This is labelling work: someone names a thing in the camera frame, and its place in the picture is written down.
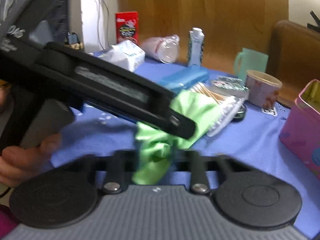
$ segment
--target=pink tin box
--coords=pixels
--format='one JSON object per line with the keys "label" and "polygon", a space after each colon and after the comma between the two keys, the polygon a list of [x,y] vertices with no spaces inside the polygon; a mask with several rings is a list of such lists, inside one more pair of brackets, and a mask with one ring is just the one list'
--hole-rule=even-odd
{"label": "pink tin box", "polygon": [[279,138],[320,179],[319,80],[312,80],[299,94]]}

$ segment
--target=mint green cup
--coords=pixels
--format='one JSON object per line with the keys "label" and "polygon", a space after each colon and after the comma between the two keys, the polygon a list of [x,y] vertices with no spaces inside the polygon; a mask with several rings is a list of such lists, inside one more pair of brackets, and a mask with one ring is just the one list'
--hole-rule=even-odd
{"label": "mint green cup", "polygon": [[241,85],[245,85],[247,70],[266,71],[269,56],[252,50],[242,48],[242,51],[236,56],[233,68],[235,74],[242,80]]}

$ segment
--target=wooden furniture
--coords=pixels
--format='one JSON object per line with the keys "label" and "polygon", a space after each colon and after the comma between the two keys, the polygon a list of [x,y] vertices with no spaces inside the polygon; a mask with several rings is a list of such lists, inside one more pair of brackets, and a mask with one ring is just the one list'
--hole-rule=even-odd
{"label": "wooden furniture", "polygon": [[270,42],[266,73],[283,83],[279,101],[291,106],[303,88],[320,80],[320,33],[289,21],[280,21]]}
{"label": "wooden furniture", "polygon": [[188,32],[205,34],[203,65],[233,73],[242,47],[268,53],[275,24],[288,19],[288,0],[118,0],[120,11],[138,11],[140,40],[180,36],[180,58],[187,59]]}

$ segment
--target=paper cup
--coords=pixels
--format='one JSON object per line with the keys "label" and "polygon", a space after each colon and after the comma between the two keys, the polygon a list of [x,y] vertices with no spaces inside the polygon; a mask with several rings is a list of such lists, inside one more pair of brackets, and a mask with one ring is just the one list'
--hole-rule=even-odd
{"label": "paper cup", "polygon": [[255,106],[272,109],[278,99],[282,82],[257,70],[247,70],[245,86],[250,89],[248,101]]}

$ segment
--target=tissue package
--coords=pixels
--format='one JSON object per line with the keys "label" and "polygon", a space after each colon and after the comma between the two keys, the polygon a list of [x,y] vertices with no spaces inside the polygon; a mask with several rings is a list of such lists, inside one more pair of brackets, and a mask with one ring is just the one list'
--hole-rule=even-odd
{"label": "tissue package", "polygon": [[140,66],[145,59],[145,52],[129,40],[112,45],[101,59],[122,67],[131,72]]}

